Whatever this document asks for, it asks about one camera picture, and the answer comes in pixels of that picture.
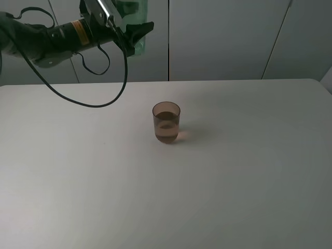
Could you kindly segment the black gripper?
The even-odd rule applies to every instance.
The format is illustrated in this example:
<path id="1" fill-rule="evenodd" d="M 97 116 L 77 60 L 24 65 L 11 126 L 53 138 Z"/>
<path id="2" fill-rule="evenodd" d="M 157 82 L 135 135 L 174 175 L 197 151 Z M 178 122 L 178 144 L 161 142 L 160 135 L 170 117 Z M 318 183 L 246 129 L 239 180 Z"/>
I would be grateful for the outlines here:
<path id="1" fill-rule="evenodd" d="M 154 29 L 153 22 L 127 24 L 124 33 L 120 27 L 99 25 L 96 18 L 90 14 L 84 1 L 80 1 L 79 11 L 84 35 L 79 51 L 114 42 L 127 56 L 142 55 L 145 52 L 145 36 Z"/>

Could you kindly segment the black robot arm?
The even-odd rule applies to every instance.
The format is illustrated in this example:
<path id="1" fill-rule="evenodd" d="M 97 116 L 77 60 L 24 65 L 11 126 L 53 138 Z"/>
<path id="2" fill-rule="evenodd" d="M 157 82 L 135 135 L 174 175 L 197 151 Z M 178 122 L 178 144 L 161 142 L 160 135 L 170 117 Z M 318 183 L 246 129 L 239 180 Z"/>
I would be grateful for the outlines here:
<path id="1" fill-rule="evenodd" d="M 80 19 L 50 27 L 21 23 L 21 15 L 2 11 L 1 51 L 50 68 L 105 43 L 120 46 L 121 36 L 130 57 L 135 54 L 135 45 L 154 29 L 153 22 L 130 20 L 143 11 L 139 1 L 80 1 L 79 10 Z"/>

